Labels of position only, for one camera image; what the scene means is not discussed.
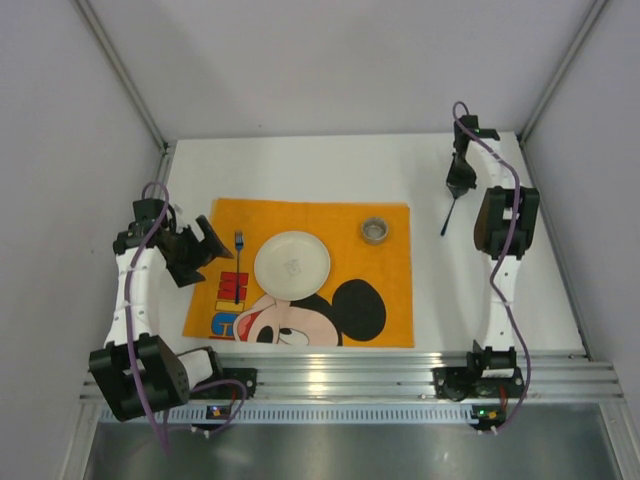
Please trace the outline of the small metal cup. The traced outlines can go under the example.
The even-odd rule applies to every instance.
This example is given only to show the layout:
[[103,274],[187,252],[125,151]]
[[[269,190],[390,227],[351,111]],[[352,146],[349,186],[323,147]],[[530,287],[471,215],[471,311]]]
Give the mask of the small metal cup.
[[386,241],[388,235],[389,225],[383,218],[370,217],[361,225],[361,236],[368,245],[381,245]]

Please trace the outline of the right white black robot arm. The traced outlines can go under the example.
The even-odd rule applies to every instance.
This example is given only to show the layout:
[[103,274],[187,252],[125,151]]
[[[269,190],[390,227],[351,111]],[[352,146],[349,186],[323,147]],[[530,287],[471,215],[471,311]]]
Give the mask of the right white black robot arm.
[[477,174],[467,160],[480,155],[491,185],[485,190],[473,230],[473,243],[488,261],[489,312],[486,332],[467,355],[469,383],[485,395],[489,389],[525,384],[517,365],[516,346],[528,351],[515,322],[516,281],[533,243],[540,195],[522,185],[519,174],[502,156],[501,137],[482,128],[476,115],[454,117],[453,154],[446,186],[454,200],[477,188]]

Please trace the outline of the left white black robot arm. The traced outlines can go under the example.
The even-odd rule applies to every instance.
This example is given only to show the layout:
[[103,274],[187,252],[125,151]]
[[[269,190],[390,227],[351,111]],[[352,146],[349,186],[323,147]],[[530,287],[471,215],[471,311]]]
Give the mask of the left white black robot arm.
[[118,270],[112,324],[102,348],[89,355],[89,371],[112,414],[121,422],[186,404],[195,388],[222,377],[217,354],[200,347],[177,354],[159,333],[161,277],[179,287],[204,281],[200,268],[229,259],[203,215],[195,234],[178,223],[173,206],[160,199],[133,204],[134,220],[117,234]]

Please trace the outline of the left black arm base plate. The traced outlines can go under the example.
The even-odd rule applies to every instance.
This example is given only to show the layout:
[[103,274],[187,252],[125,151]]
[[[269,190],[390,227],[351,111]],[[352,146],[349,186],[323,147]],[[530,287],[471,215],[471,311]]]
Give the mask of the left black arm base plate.
[[199,382],[190,393],[197,400],[240,400],[243,392],[247,398],[255,395],[258,370],[254,368],[225,368]]

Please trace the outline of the white round plate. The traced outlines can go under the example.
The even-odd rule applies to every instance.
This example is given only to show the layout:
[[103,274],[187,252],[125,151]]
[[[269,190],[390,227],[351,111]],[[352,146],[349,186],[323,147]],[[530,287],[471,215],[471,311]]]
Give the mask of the white round plate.
[[316,236],[286,231],[268,239],[254,260],[254,276],[265,294],[298,301],[316,294],[331,271],[327,247]]

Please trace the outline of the blue metallic fork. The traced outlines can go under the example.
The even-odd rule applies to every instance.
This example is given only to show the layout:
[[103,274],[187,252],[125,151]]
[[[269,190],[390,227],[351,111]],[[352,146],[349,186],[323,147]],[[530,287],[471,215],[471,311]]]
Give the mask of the blue metallic fork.
[[238,305],[240,303],[240,290],[241,290],[241,253],[244,249],[244,234],[241,230],[236,230],[234,233],[234,244],[236,250],[236,275],[235,275],[235,296],[234,303]]

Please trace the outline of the blue metallic spoon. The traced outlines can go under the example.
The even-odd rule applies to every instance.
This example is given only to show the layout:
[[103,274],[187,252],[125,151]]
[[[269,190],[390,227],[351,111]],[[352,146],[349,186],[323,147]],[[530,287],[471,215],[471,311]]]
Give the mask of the blue metallic spoon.
[[456,206],[456,203],[457,203],[457,198],[455,198],[455,197],[454,197],[454,198],[452,199],[452,202],[451,202],[450,208],[449,208],[449,210],[448,210],[448,212],[447,212],[447,216],[446,216],[446,218],[445,218],[445,220],[444,220],[444,222],[443,222],[443,225],[442,225],[442,227],[441,227],[441,230],[440,230],[440,236],[441,236],[441,237],[444,237],[444,236],[446,235],[446,233],[447,233],[448,226],[449,226],[449,223],[450,223],[450,219],[451,219],[451,216],[452,216],[453,210],[454,210],[454,208],[455,208],[455,206]]

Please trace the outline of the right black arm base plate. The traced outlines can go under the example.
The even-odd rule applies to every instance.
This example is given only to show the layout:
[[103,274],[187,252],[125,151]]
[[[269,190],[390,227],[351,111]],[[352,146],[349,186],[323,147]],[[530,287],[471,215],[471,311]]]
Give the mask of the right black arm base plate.
[[472,372],[466,367],[439,367],[432,371],[436,397],[454,402],[466,399],[519,398],[525,387],[521,370]]

